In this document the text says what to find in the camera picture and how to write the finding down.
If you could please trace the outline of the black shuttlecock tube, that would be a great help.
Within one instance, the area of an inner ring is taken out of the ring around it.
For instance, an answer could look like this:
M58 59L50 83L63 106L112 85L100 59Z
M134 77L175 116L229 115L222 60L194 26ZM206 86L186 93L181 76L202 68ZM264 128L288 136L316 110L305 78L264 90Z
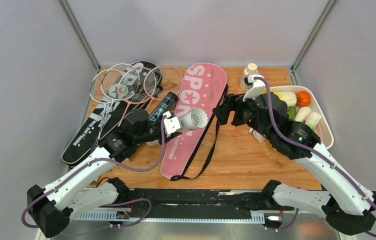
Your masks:
M170 111L176 105L178 100L179 97L177 94L169 92L149 115L149 123L152 125L158 123L161 120L163 113Z

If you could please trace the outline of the white shuttlecock tube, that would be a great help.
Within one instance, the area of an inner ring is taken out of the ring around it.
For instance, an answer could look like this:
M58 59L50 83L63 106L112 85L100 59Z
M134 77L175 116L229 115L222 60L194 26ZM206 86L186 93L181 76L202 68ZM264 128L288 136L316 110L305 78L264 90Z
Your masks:
M186 133L194 130L203 129L208 124L207 113L201 108L194 108L185 115L176 117L178 117L181 125L181 129L178 131L179 133ZM161 125L164 127L163 115L158 123L161 123Z

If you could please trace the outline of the pink racket cover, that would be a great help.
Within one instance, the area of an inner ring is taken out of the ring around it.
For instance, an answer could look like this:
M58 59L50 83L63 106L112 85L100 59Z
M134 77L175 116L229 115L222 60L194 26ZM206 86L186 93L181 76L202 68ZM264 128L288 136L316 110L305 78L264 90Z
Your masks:
M160 173L166 179L188 179L185 173L213 122L213 109L227 94L227 82L226 72L212 63L196 63L186 70L175 115L184 117L193 109L200 108L207 114L207 125L202 129L184 132L168 142L160 166Z

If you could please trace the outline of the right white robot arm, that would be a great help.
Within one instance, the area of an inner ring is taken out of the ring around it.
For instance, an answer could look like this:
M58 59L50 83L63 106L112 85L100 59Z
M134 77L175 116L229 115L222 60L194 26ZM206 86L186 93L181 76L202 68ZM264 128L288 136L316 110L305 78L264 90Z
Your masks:
M321 184L321 191L303 190L270 180L262 189L262 205L278 205L313 213L345 235L372 233L376 222L376 191L359 184L329 153L308 125L289 118L287 103L275 95L261 76L244 94L228 94L213 109L219 124L247 125L280 154L303 166Z

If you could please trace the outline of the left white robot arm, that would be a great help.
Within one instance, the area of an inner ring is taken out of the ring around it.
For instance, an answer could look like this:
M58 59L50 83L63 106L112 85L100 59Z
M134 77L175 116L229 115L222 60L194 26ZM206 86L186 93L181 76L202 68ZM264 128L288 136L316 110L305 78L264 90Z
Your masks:
M129 193L119 178L111 178L92 190L84 191L84 188L116 166L140 173L153 170L164 159L165 144L196 127L190 114L176 116L167 111L152 120L146 110L133 110L76 167L44 187L35 184L27 191L27 206L20 217L22 224L38 228L45 237L51 238L61 234L76 217L97 207L125 206ZM161 145L159 158L152 166L135 168L123 164L137 152L139 145L149 142Z

